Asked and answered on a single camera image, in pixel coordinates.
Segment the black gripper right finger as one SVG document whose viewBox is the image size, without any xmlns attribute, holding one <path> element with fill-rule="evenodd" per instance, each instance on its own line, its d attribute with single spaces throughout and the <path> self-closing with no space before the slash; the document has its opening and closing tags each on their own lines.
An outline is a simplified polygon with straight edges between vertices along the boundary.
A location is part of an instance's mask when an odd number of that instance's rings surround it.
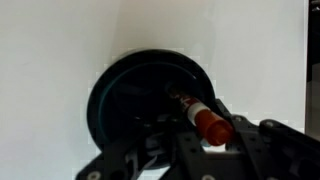
<svg viewBox="0 0 320 180">
<path fill-rule="evenodd" d="M 254 178 L 320 180 L 319 141 L 273 119 L 255 125 L 243 115 L 231 114 L 220 99 L 214 110 L 235 130 L 226 151 L 244 155 Z"/>
</svg>

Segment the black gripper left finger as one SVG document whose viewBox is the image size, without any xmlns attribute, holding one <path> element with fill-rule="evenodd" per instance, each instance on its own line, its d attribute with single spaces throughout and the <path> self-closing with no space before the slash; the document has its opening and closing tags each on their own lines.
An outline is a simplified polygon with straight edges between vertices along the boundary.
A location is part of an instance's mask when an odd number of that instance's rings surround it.
<svg viewBox="0 0 320 180">
<path fill-rule="evenodd" d="M 164 114 L 132 122 L 113 142 L 96 138 L 101 152 L 81 169 L 75 180 L 138 180 L 146 170 L 167 167 L 159 180 L 180 180 L 176 133 L 180 120 Z"/>
</svg>

